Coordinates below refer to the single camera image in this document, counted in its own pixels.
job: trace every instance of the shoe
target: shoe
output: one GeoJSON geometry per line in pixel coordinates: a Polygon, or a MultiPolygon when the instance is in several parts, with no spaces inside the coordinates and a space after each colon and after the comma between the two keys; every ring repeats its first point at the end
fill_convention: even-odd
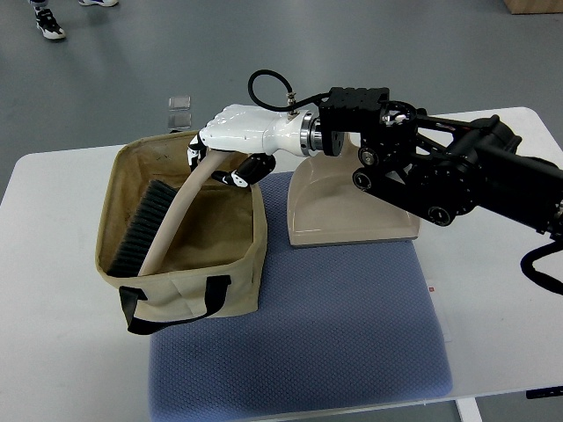
{"type": "Polygon", "coordinates": [[[81,6],[92,6],[97,4],[98,6],[112,7],[119,3],[119,0],[78,0],[81,6]]]}
{"type": "Polygon", "coordinates": [[[56,23],[50,9],[41,9],[35,12],[37,27],[41,29],[43,36],[49,40],[62,40],[67,36],[63,29],[56,23]]]}

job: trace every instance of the brush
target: brush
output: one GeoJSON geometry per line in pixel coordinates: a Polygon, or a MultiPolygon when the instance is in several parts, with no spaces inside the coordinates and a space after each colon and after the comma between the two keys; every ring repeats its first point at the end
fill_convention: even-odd
{"type": "Polygon", "coordinates": [[[137,206],[125,236],[107,270],[112,277],[136,277],[158,228],[174,197],[176,189],[161,180],[151,180],[137,206]]]}
{"type": "Polygon", "coordinates": [[[177,192],[160,180],[151,180],[107,274],[136,277],[155,273],[195,196],[230,154],[211,150],[177,192]]]}

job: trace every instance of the gray floor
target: gray floor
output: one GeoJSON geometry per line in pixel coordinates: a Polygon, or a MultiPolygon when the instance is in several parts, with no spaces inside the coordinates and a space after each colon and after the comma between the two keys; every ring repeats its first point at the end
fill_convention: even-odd
{"type": "MultiPolygon", "coordinates": [[[[563,15],[511,16],[502,0],[121,0],[51,2],[68,39],[44,40],[26,0],[0,3],[0,196],[25,154],[166,132],[167,99],[190,94],[194,127],[251,104],[247,78],[275,69],[299,98],[388,86],[430,113],[534,109],[563,142],[563,15]]],[[[281,86],[259,84],[271,102],[281,86]]],[[[561,420],[563,400],[479,400],[483,420],[561,420]]],[[[326,418],[457,421],[432,404],[326,418]]]]}

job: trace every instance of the beige canvas basket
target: beige canvas basket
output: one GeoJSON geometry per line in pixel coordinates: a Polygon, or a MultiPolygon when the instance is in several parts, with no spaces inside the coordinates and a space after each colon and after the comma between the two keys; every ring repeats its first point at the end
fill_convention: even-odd
{"type": "MultiPolygon", "coordinates": [[[[125,146],[113,163],[99,224],[96,267],[104,280],[119,289],[131,332],[151,334],[173,324],[234,317],[258,308],[267,247],[258,185],[237,188],[209,179],[155,274],[116,278],[106,273],[149,182],[158,179],[179,188],[189,176],[186,151],[196,134],[143,138],[125,146]]],[[[219,169],[232,171],[246,157],[233,154],[219,169]]]]}

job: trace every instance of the wooden brush handle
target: wooden brush handle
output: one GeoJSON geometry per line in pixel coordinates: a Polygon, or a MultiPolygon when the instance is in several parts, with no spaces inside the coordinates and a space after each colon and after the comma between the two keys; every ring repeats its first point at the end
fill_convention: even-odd
{"type": "Polygon", "coordinates": [[[221,165],[221,163],[230,155],[231,152],[210,150],[201,163],[189,175],[184,185],[179,189],[174,197],[170,208],[166,212],[162,224],[158,228],[152,244],[150,245],[147,256],[143,261],[139,276],[154,274],[162,265],[168,248],[172,243],[172,239],[178,231],[179,225],[182,223],[187,209],[192,204],[195,195],[201,190],[205,181],[211,176],[211,173],[221,165]]]}

